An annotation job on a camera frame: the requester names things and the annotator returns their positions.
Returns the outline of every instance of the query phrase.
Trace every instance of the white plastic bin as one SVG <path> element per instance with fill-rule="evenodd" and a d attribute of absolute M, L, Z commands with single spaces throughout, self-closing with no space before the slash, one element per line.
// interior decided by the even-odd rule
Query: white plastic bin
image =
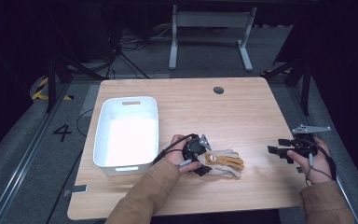
<path fill-rule="evenodd" d="M 105 101 L 98 120 L 94 163 L 107 175 L 145 173 L 158 155 L 158 109 L 149 96 Z"/>

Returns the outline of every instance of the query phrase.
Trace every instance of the white metal frame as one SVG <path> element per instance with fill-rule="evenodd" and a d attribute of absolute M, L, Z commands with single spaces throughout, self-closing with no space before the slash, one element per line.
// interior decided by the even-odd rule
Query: white metal frame
<path fill-rule="evenodd" d="M 252 7 L 250 12 L 194 12 L 177 11 L 177 6 L 173 6 L 172 12 L 172 46 L 169 68 L 176 69 L 178 52 L 177 27 L 178 26 L 198 26 L 198 27 L 231 27 L 243 28 L 242 40 L 238 40 L 238 48 L 241 52 L 243 64 L 246 71 L 252 71 L 253 67 L 246 50 L 246 42 L 251 33 L 252 24 L 255 19 L 256 7 Z"/>

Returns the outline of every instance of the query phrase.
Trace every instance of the work glove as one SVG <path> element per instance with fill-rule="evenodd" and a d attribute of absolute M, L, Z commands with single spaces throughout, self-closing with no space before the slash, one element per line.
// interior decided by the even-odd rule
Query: work glove
<path fill-rule="evenodd" d="M 207 150 L 199 155 L 197 159 L 204 165 L 212 168 L 207 175 L 221 175 L 225 177 L 241 177 L 243 160 L 238 152 L 232 149 Z"/>

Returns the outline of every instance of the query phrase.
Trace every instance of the wooden table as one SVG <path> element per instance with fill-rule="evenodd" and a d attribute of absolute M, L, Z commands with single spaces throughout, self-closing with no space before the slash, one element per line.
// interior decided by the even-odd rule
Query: wooden table
<path fill-rule="evenodd" d="M 214 87 L 224 93 L 216 94 Z M 72 195 L 69 218 L 108 217 L 141 176 L 108 176 L 92 160 L 103 102 L 128 96 L 156 99 L 160 150 L 176 133 L 204 133 L 213 150 L 232 148 L 244 160 L 240 179 L 183 175 L 157 215 L 299 206 L 304 176 L 267 150 L 292 135 L 264 78 L 110 80 L 101 84 L 76 177 L 75 185 L 88 185 L 89 191 Z"/>

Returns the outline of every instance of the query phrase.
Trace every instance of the brown jacket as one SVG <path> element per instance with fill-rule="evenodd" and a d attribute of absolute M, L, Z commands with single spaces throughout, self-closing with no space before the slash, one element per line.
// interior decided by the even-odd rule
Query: brown jacket
<path fill-rule="evenodd" d="M 135 184 L 110 214 L 109 224 L 148 224 L 165 203 L 181 173 L 162 159 Z M 353 215 L 334 181 L 301 190 L 307 223 L 354 223 Z"/>

